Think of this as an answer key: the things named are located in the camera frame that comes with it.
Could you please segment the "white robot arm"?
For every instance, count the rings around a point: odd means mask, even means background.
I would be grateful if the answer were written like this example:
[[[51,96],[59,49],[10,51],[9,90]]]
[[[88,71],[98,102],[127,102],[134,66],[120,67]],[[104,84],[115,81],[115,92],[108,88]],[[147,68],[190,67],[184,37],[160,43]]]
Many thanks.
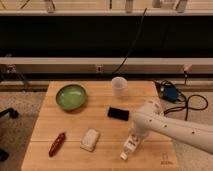
[[[168,118],[159,102],[148,99],[133,114],[133,130],[143,136],[149,130],[213,154],[213,126]]]

